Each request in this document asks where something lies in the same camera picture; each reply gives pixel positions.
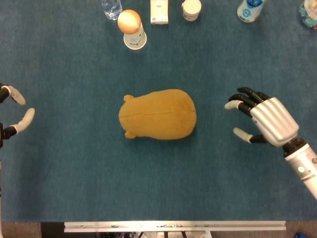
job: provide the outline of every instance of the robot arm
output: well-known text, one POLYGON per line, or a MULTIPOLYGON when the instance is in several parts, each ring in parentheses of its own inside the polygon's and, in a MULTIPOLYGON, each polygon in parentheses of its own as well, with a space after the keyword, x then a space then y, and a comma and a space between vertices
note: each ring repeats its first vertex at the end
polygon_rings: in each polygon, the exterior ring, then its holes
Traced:
POLYGON ((260 135, 251 135, 239 128, 233 132, 248 143, 270 143, 282 147, 285 160, 292 166, 301 180, 317 199, 317 156, 303 139, 296 138, 299 126, 275 97, 254 92, 243 87, 225 105, 227 110, 236 108, 248 115, 260 130, 260 135))
MULTIPOLYGON (((0 84, 0 103, 2 103, 8 96, 11 96, 11 98, 20 105, 25 105, 26 103, 24 97, 18 90, 12 86, 0 84)), ((3 146, 3 140, 10 139, 11 136, 24 131, 32 122, 34 114, 35 109, 30 108, 18 124, 11 125, 5 129, 3 129, 3 125, 0 122, 0 148, 3 146)))

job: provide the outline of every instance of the small cup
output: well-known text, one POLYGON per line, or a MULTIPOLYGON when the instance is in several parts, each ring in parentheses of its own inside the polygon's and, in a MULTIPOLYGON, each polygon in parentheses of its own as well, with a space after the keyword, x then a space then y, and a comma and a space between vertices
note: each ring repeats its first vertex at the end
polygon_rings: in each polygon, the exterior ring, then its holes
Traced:
POLYGON ((129 49, 138 50, 147 42, 147 35, 137 12, 123 11, 118 17, 118 26, 123 32, 123 41, 129 49))
POLYGON ((202 9, 202 4, 199 0, 185 0, 182 3, 183 16, 187 21, 195 21, 202 9))

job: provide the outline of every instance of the white fingertip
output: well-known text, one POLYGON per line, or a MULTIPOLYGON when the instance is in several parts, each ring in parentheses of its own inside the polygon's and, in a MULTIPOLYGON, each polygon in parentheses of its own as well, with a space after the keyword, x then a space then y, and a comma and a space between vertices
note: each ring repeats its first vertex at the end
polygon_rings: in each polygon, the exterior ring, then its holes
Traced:
POLYGON ((20 105, 25 105, 25 99, 22 96, 22 94, 15 88, 13 88, 12 86, 8 86, 8 88, 10 89, 10 96, 20 105))
POLYGON ((248 143, 251 143, 250 139, 252 138, 253 135, 248 134, 244 130, 241 130, 240 128, 237 128, 237 127, 235 127, 233 129, 233 133, 235 135, 237 135, 240 139, 242 139, 242 140, 244 140, 244 141, 246 141, 248 143))
POLYGON ((26 111, 23 119, 18 124, 11 125, 16 129, 17 134, 24 131, 31 124, 34 114, 35 114, 35 109, 30 108, 29 110, 26 111))
POLYGON ((227 110, 230 110, 230 109, 233 109, 233 108, 238 109, 238 106, 239 106, 240 103, 242 103, 242 101, 240 101, 240 100, 232 100, 230 102, 227 102, 224 105, 224 108, 227 109, 227 110))

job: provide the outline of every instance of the plush toy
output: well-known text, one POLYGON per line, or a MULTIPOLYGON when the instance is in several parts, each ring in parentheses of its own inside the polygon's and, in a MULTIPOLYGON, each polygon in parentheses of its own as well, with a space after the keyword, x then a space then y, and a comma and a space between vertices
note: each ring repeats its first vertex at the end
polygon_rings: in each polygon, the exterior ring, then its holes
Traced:
POLYGON ((192 133, 195 127, 194 102, 182 90, 168 89, 137 98, 126 95, 123 100, 119 120, 126 138, 180 139, 192 133))

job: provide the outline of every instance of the floor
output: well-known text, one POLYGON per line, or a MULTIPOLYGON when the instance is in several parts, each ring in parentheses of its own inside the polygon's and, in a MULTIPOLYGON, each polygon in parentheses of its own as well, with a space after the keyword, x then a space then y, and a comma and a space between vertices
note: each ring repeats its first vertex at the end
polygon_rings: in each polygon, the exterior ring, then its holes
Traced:
MULTIPOLYGON (((212 238, 293 238, 296 232, 317 238, 317 221, 287 222, 286 231, 213 232, 212 238)), ((41 238, 40 223, 3 223, 4 238, 41 238)))

